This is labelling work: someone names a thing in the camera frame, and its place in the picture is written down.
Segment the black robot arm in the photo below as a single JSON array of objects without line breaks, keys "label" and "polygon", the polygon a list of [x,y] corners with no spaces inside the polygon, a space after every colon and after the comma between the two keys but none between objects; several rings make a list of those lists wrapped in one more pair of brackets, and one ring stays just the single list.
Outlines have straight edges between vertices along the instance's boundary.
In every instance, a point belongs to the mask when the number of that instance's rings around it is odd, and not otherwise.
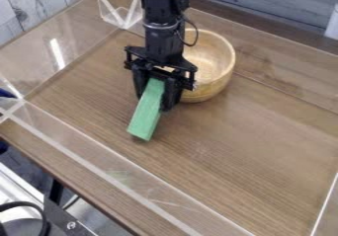
[{"label": "black robot arm", "polygon": [[197,67],[182,57],[182,48],[198,38],[194,24],[185,18],[188,0],[141,0],[145,45],[126,45],[125,68],[132,71],[137,97],[154,79],[164,83],[160,110],[178,103],[181,92],[193,89]]}]

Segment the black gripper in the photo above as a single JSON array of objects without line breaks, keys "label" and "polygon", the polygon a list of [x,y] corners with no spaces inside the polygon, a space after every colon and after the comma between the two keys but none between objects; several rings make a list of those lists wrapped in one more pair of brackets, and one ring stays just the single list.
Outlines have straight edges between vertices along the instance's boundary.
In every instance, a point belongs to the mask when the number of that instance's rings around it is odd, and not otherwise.
[{"label": "black gripper", "polygon": [[145,56],[145,49],[140,46],[125,46],[126,59],[124,68],[132,70],[133,86],[137,98],[141,98],[146,88],[149,77],[165,81],[165,89],[161,99],[161,111],[168,112],[178,103],[181,88],[192,91],[194,89],[194,73],[197,67],[182,57],[166,62],[157,62]]}]

